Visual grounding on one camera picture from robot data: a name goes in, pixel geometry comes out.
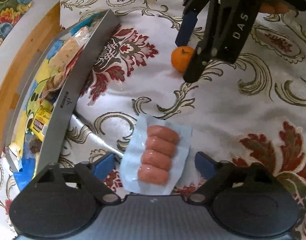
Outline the person's right hand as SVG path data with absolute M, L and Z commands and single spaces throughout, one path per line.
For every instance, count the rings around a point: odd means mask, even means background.
M 295 8 L 284 0 L 264 0 L 259 12 L 264 14 L 284 14 Z

